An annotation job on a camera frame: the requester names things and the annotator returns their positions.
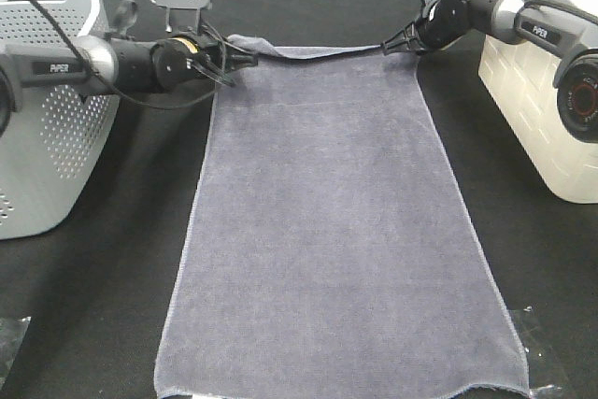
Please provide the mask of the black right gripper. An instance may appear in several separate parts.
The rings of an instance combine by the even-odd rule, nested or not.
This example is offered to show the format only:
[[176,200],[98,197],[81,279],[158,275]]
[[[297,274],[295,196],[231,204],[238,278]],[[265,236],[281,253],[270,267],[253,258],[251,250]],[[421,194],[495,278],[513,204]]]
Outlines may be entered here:
[[427,53],[441,50],[470,29],[465,0],[436,0],[405,29],[405,38],[389,39],[380,44],[384,55]]

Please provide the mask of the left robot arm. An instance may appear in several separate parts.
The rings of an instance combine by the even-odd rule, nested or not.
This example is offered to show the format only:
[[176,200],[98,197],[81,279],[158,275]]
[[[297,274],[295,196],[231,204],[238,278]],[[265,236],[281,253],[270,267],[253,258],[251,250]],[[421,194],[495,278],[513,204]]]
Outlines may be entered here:
[[25,44],[1,46],[1,129],[21,106],[26,88],[70,85],[81,99],[92,95],[170,93],[179,84],[210,78],[235,86],[229,75],[258,64],[255,53],[221,37],[205,21],[198,30],[143,42],[126,34],[137,5],[121,0],[110,31],[78,36],[74,48]]

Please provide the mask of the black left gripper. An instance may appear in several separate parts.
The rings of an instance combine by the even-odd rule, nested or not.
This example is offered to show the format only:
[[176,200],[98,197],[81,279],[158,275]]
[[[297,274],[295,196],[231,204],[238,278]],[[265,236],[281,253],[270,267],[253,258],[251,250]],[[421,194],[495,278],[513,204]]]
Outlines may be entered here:
[[[211,33],[179,33],[158,40],[150,51],[153,76],[163,91],[172,91],[179,84],[203,78],[233,87],[234,81],[227,74],[226,57],[223,40]],[[258,56],[234,54],[228,63],[230,67],[254,67],[258,65]]]

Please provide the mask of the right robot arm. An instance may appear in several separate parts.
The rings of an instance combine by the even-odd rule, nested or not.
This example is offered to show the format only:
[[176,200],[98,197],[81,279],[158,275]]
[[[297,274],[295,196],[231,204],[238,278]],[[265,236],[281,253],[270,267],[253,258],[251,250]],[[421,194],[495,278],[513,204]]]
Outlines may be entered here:
[[559,58],[552,85],[566,131],[597,140],[597,20],[551,0],[422,0],[420,14],[381,45],[385,54],[441,50],[470,30],[509,45],[530,42]]

